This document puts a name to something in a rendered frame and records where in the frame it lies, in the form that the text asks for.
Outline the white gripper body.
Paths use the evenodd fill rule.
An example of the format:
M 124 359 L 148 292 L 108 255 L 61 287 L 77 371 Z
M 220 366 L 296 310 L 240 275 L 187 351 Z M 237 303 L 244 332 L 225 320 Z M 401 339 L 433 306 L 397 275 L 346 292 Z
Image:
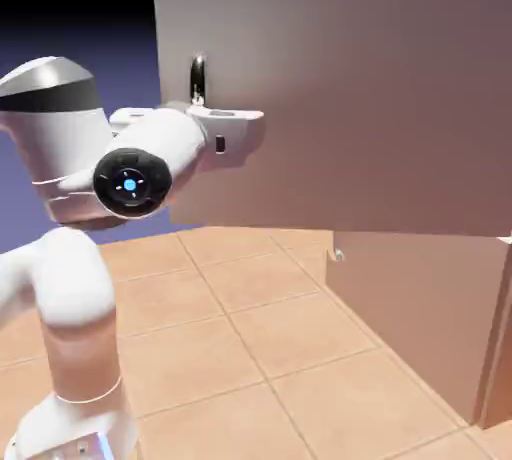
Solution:
M 191 105 L 186 113 L 200 124 L 204 132 L 205 147 L 199 161 L 200 169 L 240 167 L 263 142 L 265 119 L 261 111 Z

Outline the curved dark metal handle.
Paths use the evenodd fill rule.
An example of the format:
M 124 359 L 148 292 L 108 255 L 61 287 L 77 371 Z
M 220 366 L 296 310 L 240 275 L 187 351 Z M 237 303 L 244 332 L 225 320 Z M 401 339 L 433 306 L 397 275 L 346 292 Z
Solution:
M 190 100 L 193 105 L 204 106 L 206 102 L 206 58 L 194 56 L 190 67 Z

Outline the large brown cabinet door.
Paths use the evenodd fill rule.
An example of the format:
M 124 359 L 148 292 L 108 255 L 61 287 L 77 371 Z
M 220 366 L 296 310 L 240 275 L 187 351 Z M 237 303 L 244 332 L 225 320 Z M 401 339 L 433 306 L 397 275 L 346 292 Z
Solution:
M 154 0 L 161 95 L 260 110 L 176 223 L 512 233 L 512 0 Z

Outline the small brown cabinet door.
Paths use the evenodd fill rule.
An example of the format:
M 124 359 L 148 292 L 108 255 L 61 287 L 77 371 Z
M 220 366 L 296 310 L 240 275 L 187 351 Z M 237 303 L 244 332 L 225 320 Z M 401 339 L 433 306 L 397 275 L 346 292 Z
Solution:
M 493 237 L 336 232 L 328 287 L 461 417 L 475 422 L 506 247 Z

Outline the brown wooden cabinet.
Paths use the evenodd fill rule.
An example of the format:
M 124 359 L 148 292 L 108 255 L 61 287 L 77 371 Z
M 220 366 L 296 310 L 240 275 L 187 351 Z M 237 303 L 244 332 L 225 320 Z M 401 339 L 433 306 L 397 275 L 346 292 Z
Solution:
M 479 383 L 475 422 L 482 429 L 512 419 L 512 236 L 498 241 L 506 257 Z

